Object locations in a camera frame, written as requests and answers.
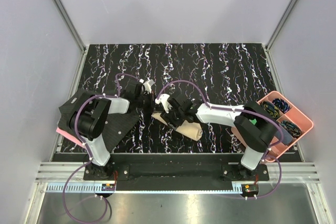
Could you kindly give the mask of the beige cloth napkin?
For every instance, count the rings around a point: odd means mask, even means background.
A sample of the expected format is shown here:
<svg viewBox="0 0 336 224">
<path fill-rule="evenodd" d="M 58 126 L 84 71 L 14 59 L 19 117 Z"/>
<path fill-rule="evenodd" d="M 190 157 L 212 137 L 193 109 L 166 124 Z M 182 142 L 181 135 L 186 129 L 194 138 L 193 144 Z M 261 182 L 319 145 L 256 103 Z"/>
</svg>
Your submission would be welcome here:
<svg viewBox="0 0 336 224">
<path fill-rule="evenodd" d="M 160 112 L 152 113 L 151 117 L 173 129 L 162 119 Z M 188 123 L 187 121 L 184 121 L 181 126 L 173 130 L 194 141 L 199 141 L 203 134 L 202 127 L 199 123 Z"/>
</svg>

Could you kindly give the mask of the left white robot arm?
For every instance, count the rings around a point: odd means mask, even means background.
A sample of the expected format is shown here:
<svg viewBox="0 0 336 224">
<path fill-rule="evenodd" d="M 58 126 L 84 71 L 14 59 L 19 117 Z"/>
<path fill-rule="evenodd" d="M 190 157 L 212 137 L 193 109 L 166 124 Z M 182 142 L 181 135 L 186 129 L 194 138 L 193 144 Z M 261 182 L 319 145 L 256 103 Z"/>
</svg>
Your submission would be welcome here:
<svg viewBox="0 0 336 224">
<path fill-rule="evenodd" d="M 138 111 L 153 111 L 153 85 L 153 80 L 131 82 L 120 96 L 80 89 L 59 108 L 59 128 L 79 140 L 99 178 L 107 180 L 113 175 L 110 153 L 138 123 Z"/>
</svg>

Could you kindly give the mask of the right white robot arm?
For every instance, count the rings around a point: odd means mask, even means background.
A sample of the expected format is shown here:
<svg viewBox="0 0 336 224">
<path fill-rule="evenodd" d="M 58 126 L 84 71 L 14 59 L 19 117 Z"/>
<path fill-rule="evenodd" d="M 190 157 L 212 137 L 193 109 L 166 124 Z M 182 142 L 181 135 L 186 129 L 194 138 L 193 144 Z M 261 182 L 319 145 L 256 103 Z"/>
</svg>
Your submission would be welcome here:
<svg viewBox="0 0 336 224">
<path fill-rule="evenodd" d="M 187 124 L 220 124 L 234 127 L 244 139 L 246 149 L 238 167 L 239 176 L 250 180 L 257 174 L 257 166 L 276 133 L 284 134 L 279 124 L 257 103 L 227 106 L 208 102 L 193 102 L 178 93 L 161 94 L 155 99 L 162 109 L 160 117 L 173 130 Z"/>
</svg>

